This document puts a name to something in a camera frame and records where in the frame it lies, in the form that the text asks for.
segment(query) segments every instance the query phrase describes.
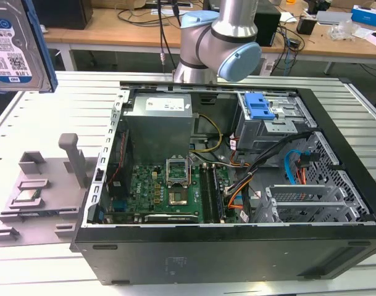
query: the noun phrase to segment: light blue joint cap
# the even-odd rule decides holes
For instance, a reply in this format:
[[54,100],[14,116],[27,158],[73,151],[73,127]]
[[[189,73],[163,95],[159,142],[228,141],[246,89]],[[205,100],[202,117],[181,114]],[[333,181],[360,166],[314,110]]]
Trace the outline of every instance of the light blue joint cap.
[[195,10],[182,16],[181,29],[204,26],[212,23],[219,16],[219,12],[211,10]]
[[244,44],[224,60],[218,76],[227,81],[240,81],[255,70],[261,55],[262,49],[256,42]]

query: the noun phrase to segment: motherboard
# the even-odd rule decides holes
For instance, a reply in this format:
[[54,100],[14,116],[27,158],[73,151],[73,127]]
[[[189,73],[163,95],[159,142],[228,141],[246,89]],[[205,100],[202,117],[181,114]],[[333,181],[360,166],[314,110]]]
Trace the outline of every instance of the motherboard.
[[[230,185],[225,166],[136,165],[133,168],[130,196],[115,196],[107,218],[112,223],[211,223],[224,216],[221,193]],[[168,182],[187,177],[184,185]]]

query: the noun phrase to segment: floor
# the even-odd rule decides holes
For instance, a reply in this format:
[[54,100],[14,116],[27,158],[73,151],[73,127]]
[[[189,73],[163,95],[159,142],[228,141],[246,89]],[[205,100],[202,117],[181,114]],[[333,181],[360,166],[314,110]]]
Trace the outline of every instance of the floor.
[[[63,64],[56,51],[50,51],[56,70],[63,70]],[[118,72],[161,72],[162,67],[158,54],[143,54],[135,52],[89,52],[76,51],[74,53],[79,71],[118,71]],[[174,61],[178,63],[178,55],[173,55]],[[300,77],[343,77],[348,78],[360,90],[363,95],[374,103],[376,101],[376,77],[365,72],[358,64],[335,64],[330,74],[324,75],[325,62],[299,61],[291,70],[289,76]],[[167,56],[165,70],[171,72],[171,60]],[[259,74],[261,65],[253,72]],[[275,76],[282,76],[283,70],[276,69]],[[0,94],[0,114],[13,98],[14,93]]]

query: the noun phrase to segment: metal slotted table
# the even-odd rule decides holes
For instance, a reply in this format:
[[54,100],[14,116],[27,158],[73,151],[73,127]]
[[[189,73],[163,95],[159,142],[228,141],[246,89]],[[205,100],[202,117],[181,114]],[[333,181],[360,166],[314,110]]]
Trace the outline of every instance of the metal slotted table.
[[[170,81],[167,74],[59,72],[54,94],[18,92],[0,117],[0,211],[20,171],[24,151],[64,156],[61,133],[77,133],[78,148],[96,157],[102,144],[120,81]],[[258,87],[309,88],[376,180],[376,109],[351,84],[336,78],[249,77]],[[102,286],[69,244],[0,248],[0,293],[107,295],[376,295],[376,255],[334,280],[239,282],[147,286]]]

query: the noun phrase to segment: green motherboard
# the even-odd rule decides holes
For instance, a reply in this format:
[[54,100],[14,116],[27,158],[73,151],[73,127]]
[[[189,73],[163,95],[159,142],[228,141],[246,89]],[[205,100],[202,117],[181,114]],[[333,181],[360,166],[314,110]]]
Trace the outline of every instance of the green motherboard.
[[[203,186],[207,187],[207,184],[203,184],[203,168],[190,166],[186,171],[185,168],[174,167],[170,171],[173,178],[187,176],[187,188],[178,184],[168,187],[166,174],[165,165],[134,166],[129,198],[115,198],[112,202],[112,222],[129,223],[134,215],[137,217],[141,213],[193,215],[198,217],[198,223],[204,223],[202,195],[206,194]],[[216,168],[216,175],[222,192],[225,186],[230,185],[227,168]]]

